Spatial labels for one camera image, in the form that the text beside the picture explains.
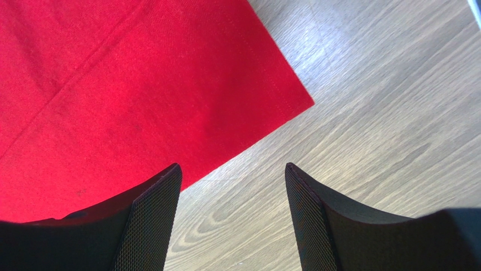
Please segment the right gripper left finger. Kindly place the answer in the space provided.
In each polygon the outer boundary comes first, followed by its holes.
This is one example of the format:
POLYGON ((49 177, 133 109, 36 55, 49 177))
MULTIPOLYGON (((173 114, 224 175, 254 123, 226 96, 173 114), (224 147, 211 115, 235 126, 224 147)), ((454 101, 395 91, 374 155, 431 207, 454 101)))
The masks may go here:
POLYGON ((163 270, 182 170, 61 219, 1 222, 2 270, 163 270))

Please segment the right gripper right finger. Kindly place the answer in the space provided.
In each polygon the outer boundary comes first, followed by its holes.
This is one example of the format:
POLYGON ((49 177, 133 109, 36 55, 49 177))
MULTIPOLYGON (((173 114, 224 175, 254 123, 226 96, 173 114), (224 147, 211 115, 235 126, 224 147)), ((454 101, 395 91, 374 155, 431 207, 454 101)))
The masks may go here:
POLYGON ((479 270, 480 209, 419 218, 384 212, 293 163, 285 183, 302 270, 479 270))

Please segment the red t-shirt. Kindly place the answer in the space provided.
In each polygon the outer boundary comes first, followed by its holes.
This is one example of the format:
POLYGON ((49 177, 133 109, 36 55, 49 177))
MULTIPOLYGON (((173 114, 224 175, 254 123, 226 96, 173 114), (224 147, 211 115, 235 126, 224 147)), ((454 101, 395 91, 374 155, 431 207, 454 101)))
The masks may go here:
POLYGON ((1 219, 187 188, 313 104, 247 1, 2 1, 1 219))

